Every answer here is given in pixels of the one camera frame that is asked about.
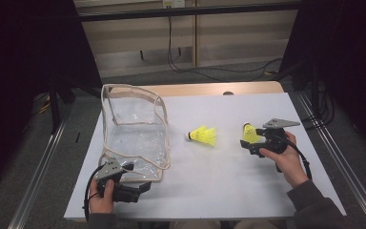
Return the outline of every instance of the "metal rail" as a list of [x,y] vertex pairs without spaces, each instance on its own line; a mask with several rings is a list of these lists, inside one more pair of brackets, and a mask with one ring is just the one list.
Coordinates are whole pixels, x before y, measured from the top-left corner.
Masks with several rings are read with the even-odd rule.
[[55,153],[56,146],[61,138],[62,133],[64,132],[65,124],[71,116],[71,109],[73,105],[68,105],[66,111],[64,113],[64,119],[60,123],[56,132],[51,135],[49,143],[46,147],[46,150],[40,160],[40,163],[37,166],[37,169],[34,172],[34,175],[29,183],[28,189],[25,195],[22,197],[19,205],[17,206],[16,212],[14,213],[13,218],[10,221],[8,229],[21,229],[25,226],[26,220],[29,217],[29,213],[31,211],[32,205],[37,198],[37,193],[44,178],[44,175],[49,168],[51,158]]
[[219,6],[219,7],[194,7],[194,8],[175,8],[175,9],[156,9],[156,10],[94,12],[94,13],[79,13],[76,16],[67,16],[67,15],[53,15],[50,17],[37,16],[33,17],[32,20],[43,20],[51,22],[64,21],[64,20],[91,22],[91,21],[108,21],[108,20],[124,20],[124,19],[138,19],[138,18],[238,13],[238,12],[299,10],[306,6],[321,6],[321,4],[322,3],[320,2],[308,3],[308,4],[303,2],[287,2],[287,3],[267,3],[267,4],[251,4],[251,5],[237,5],[237,6]]
[[[309,100],[306,94],[300,94],[299,100],[303,105],[305,111],[308,115],[313,116],[314,112],[311,109],[311,101]],[[320,119],[313,119],[314,125],[322,126],[323,122]],[[337,168],[340,170],[340,173],[344,176],[346,182],[349,184],[350,189],[356,197],[356,200],[360,204],[362,210],[366,215],[366,189],[356,176],[350,164],[347,162],[343,153],[340,151],[338,146],[336,145],[334,139],[332,138],[329,131],[325,126],[316,128],[320,137],[322,138],[324,144],[326,145],[329,153],[337,165]]]

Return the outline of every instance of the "person's right hand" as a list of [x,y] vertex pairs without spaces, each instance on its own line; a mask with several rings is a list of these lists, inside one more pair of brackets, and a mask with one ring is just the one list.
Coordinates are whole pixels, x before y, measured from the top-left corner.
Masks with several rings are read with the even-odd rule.
[[[296,145],[295,136],[290,132],[286,132],[285,134]],[[302,169],[299,154],[293,147],[287,146],[287,149],[280,155],[264,148],[261,148],[259,152],[275,161],[278,168],[283,172],[285,179],[293,188],[308,180],[307,175]]]

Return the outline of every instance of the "transparent plastic container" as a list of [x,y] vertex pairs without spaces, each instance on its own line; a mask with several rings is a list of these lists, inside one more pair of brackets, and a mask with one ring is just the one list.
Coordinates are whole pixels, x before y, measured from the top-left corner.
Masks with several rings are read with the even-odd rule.
[[104,145],[99,165],[115,158],[134,170],[122,181],[159,181],[170,167],[167,111],[163,99],[131,85],[106,84],[102,88]]

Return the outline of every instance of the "white table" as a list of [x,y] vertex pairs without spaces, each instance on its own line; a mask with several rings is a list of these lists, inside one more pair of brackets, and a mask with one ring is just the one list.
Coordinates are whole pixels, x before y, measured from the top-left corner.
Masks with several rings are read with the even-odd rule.
[[[251,156],[239,143],[245,122],[258,128],[273,117],[300,122],[290,97],[285,93],[237,94],[234,88],[230,91],[235,95],[163,96],[168,110],[171,168],[164,172],[160,182],[152,184],[149,192],[141,195],[137,203],[116,203],[114,212],[119,218],[184,220],[293,216],[295,208],[286,195],[291,186],[275,170],[275,164],[268,158]],[[214,147],[185,139],[187,132],[201,125],[217,129]],[[66,219],[85,220],[81,207],[89,176],[102,151],[102,128],[99,116],[64,216]],[[346,215],[303,126],[285,130],[296,135],[299,150],[311,163],[316,186]]]

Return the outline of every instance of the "sleeve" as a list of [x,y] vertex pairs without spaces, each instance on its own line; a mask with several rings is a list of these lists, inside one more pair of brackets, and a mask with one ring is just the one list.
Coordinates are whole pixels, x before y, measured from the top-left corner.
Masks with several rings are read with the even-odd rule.
[[114,229],[117,224],[115,214],[98,214],[89,215],[88,229]]
[[346,228],[345,219],[330,198],[325,198],[311,180],[287,193],[296,209],[297,229]]

